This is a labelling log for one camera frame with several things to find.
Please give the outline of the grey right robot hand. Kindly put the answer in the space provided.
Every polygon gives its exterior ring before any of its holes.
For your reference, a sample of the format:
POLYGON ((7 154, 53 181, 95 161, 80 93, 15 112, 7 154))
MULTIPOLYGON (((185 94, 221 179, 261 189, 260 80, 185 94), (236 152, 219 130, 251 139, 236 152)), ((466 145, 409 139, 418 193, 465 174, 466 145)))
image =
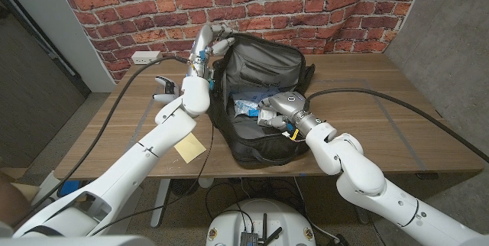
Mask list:
POLYGON ((306 98, 298 92, 280 92, 262 99, 258 104, 257 124, 280 131, 299 130, 305 137, 312 128, 322 123, 313 113, 304 109, 306 98))

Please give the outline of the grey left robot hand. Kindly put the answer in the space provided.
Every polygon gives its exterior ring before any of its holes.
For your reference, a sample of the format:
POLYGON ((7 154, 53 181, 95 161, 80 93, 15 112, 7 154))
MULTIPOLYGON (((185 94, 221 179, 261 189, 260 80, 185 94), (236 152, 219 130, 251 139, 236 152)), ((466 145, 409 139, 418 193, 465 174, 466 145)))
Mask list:
POLYGON ((209 78, 209 58, 222 56, 235 43, 235 30, 225 25, 205 24, 196 36, 189 55, 187 76, 209 78))

